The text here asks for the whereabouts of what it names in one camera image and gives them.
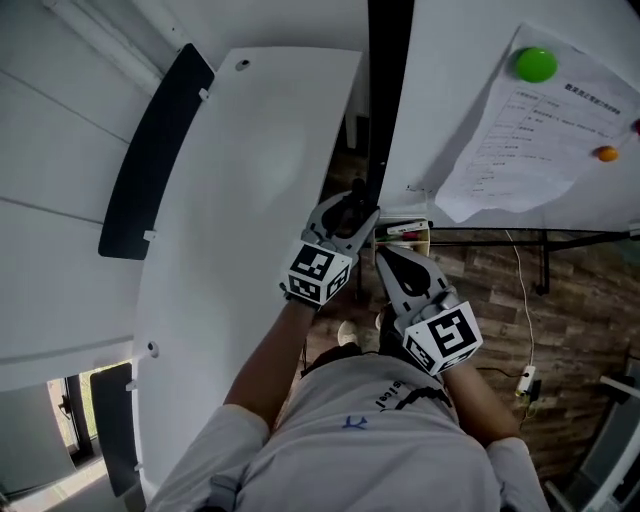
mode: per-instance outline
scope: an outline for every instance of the person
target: person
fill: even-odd
[[[479,372],[428,375],[385,334],[390,314],[379,347],[343,324],[281,414],[316,313],[304,302],[283,308],[148,511],[549,510]]]

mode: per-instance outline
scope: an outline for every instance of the paper sheet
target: paper sheet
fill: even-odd
[[[513,75],[513,55],[550,50],[558,71],[532,84]],[[540,30],[521,25],[491,86],[482,120],[436,204],[462,222],[488,208],[523,212],[564,194],[600,162],[594,150],[634,135],[640,94],[606,67]]]

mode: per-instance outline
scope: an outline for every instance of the white wall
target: white wall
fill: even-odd
[[[124,496],[116,498],[108,476],[103,476],[48,512],[128,512]]]
[[[46,384],[0,393],[0,486],[16,492],[75,472]]]
[[[102,13],[136,45],[158,69],[166,73],[176,51],[140,14],[133,0],[85,0]]]
[[[0,2],[0,390],[130,357],[142,264],[97,248],[149,100],[40,0]]]

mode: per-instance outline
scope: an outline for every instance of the power strip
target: power strip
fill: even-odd
[[[525,366],[522,377],[520,377],[520,381],[518,382],[518,387],[516,388],[516,396],[524,396],[529,392],[535,373],[535,366]]]

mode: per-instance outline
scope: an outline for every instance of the metal stand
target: metal stand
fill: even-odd
[[[432,228],[431,231],[437,231],[437,228]],[[510,230],[510,231],[530,231],[530,230]],[[609,232],[599,233],[597,235],[586,236],[582,238],[576,238],[575,240],[567,240],[564,242],[550,242],[547,234],[552,230],[541,230],[540,240],[509,240],[505,241],[472,241],[472,242],[460,242],[460,241],[432,241],[431,247],[540,247],[542,251],[541,262],[541,279],[540,284],[536,286],[536,292],[538,295],[547,295],[551,290],[551,277],[549,266],[549,254],[555,251],[561,251],[563,249],[574,249],[576,247],[586,247],[589,245],[601,244],[605,242],[617,242],[620,240],[632,239],[639,240],[640,237],[633,234],[630,231],[621,232]]]

